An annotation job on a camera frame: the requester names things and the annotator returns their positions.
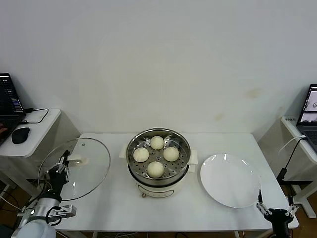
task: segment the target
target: laptop keyboard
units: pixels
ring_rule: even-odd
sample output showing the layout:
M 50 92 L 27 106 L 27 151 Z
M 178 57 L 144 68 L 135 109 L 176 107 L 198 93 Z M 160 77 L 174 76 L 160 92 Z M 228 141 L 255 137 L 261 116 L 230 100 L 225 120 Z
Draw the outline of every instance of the laptop keyboard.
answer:
M 305 131 L 305 134 L 312 141 L 314 145 L 317 145 L 317 130 Z

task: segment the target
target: laptop screen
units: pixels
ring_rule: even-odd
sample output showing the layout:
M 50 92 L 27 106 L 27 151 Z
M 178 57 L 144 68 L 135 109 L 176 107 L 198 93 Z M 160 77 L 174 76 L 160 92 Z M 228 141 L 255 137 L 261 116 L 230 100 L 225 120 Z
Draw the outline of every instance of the laptop screen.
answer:
M 309 87 L 302 113 L 297 124 L 317 124 L 317 84 Z
M 10 75 L 0 73 L 0 115 L 24 114 Z

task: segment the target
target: pot handle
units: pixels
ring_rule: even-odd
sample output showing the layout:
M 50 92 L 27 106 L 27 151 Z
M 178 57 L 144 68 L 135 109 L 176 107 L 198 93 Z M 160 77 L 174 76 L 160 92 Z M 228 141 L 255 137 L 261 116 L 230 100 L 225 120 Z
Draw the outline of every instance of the pot handle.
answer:
M 125 159 L 125 152 L 127 151 L 127 147 L 128 145 L 127 144 L 124 144 L 121 151 L 120 151 L 120 154 L 119 154 L 119 158 L 122 158 L 122 159 Z
M 190 158 L 188 161 L 189 165 L 198 164 L 197 150 L 190 150 Z
M 188 161 L 189 169 L 188 172 L 195 172 L 195 165 L 198 164 L 197 150 L 190 150 L 190 158 Z

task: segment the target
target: computer mouse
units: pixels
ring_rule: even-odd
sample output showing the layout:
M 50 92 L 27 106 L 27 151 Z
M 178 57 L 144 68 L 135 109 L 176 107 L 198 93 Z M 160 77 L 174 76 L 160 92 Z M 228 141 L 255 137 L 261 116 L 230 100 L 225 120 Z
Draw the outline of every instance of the computer mouse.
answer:
M 30 132 L 30 128 L 29 127 L 24 127 L 24 128 L 20 128 L 18 130 L 15 130 L 12 133 L 12 142 L 14 144 L 21 144 L 24 141 L 26 141 L 26 139 L 28 138 Z

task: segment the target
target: white plate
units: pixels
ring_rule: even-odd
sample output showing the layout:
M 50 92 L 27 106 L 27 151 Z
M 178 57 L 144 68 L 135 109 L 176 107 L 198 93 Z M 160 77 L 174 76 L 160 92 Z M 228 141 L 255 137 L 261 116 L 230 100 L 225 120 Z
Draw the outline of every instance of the white plate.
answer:
M 257 202 L 260 178 L 245 160 L 229 154 L 206 159 L 200 178 L 209 195 L 223 205 L 248 207 Z

